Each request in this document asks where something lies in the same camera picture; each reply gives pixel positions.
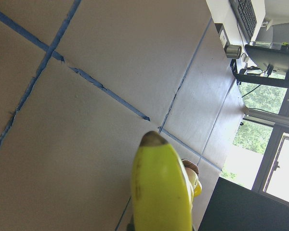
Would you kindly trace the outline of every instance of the floor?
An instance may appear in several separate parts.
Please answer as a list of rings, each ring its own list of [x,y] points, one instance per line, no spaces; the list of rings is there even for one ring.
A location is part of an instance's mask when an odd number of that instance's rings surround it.
[[[0,1],[0,230],[120,230],[159,131],[198,163],[199,227],[244,115],[205,0]]]

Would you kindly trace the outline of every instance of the yellow banana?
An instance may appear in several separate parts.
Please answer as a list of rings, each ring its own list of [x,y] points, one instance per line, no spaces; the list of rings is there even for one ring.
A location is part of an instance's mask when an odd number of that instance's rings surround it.
[[[200,181],[198,181],[197,186],[194,189],[194,197],[199,196],[202,192],[202,185],[200,183]]]
[[[192,201],[199,185],[198,177],[197,185],[191,185],[181,159],[164,138],[153,131],[145,134],[131,176],[135,230],[191,231]]]

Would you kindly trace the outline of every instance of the tree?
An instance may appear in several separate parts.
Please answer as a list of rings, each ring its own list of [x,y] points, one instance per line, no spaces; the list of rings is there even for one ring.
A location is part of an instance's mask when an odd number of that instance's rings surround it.
[[[272,73],[271,77],[284,78],[284,76],[276,73]],[[242,83],[239,85],[239,90],[242,95],[245,95],[257,86],[257,84]],[[287,89],[285,88],[262,85],[252,93],[245,96],[243,101],[249,108],[262,109],[278,114],[286,91]],[[238,129],[233,144],[264,154],[272,133],[272,128],[249,121],[243,121],[243,123],[244,125],[240,126]]]

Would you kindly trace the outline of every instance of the keyboard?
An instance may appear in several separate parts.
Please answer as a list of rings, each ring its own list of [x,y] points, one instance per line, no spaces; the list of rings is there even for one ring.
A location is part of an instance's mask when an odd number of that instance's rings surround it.
[[[252,6],[251,0],[229,0],[231,8],[236,15],[237,21],[241,27],[243,35],[250,42],[254,34],[257,20],[255,11]]]

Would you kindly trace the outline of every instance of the brown banana tip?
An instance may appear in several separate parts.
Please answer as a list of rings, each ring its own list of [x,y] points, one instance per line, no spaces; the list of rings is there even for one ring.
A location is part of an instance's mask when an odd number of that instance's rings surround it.
[[[156,131],[147,132],[140,142],[140,147],[154,147],[154,146],[161,146],[167,144],[168,141],[161,137]]]

